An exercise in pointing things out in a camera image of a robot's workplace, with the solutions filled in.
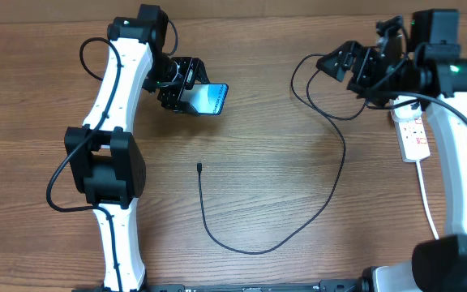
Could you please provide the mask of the Samsung Galaxy smartphone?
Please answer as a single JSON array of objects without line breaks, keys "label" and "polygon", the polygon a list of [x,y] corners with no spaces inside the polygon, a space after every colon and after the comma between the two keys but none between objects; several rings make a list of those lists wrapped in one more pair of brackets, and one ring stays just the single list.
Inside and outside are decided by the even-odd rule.
[{"label": "Samsung Galaxy smartphone", "polygon": [[195,84],[180,99],[189,101],[201,115],[220,115],[229,91],[227,84]]}]

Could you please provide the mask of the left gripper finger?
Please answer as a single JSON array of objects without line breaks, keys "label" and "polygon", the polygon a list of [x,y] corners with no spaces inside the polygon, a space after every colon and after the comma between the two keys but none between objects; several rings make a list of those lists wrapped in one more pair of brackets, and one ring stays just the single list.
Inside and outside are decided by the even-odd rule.
[{"label": "left gripper finger", "polygon": [[169,100],[169,109],[179,114],[199,116],[199,112],[189,101],[182,101],[180,98],[171,98]]},{"label": "left gripper finger", "polygon": [[191,64],[191,84],[194,85],[196,82],[200,84],[210,84],[210,79],[208,78],[204,62],[199,58],[193,58]]}]

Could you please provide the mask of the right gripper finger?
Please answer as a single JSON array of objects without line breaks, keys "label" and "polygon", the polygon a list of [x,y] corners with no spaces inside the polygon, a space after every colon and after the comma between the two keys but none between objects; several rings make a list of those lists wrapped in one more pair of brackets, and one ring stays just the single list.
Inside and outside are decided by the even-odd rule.
[{"label": "right gripper finger", "polygon": [[373,99],[374,91],[379,87],[379,84],[373,84],[370,87],[363,87],[358,84],[355,79],[348,82],[347,90],[357,94],[358,99],[371,100]]},{"label": "right gripper finger", "polygon": [[316,68],[338,82],[342,82],[346,71],[354,64],[358,54],[358,43],[346,41],[343,45],[324,55],[316,63]]}]

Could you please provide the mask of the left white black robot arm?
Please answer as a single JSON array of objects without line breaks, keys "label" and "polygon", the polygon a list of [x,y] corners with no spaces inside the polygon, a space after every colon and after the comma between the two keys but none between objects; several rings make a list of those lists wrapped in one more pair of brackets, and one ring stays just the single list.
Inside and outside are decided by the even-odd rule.
[{"label": "left white black robot arm", "polygon": [[101,291],[147,288],[137,229],[146,165],[133,136],[141,93],[155,93],[175,113],[213,116],[221,114],[229,91],[209,80],[200,59],[164,53],[170,26],[155,5],[141,5],[135,18],[114,19],[103,38],[109,55],[95,103],[83,125],[67,128],[64,137],[66,165],[86,198],[82,209],[95,214],[101,232]]}]

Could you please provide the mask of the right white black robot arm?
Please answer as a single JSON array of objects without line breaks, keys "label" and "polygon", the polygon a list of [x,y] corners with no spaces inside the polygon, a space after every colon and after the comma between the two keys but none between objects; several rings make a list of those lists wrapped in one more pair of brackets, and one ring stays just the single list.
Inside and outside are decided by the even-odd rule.
[{"label": "right white black robot arm", "polygon": [[356,291],[467,291],[467,58],[458,42],[459,11],[413,13],[406,28],[401,16],[376,25],[379,41],[356,41],[323,56],[318,70],[342,81],[378,109],[418,103],[429,122],[446,195],[446,234],[419,243],[409,261],[367,268]]}]

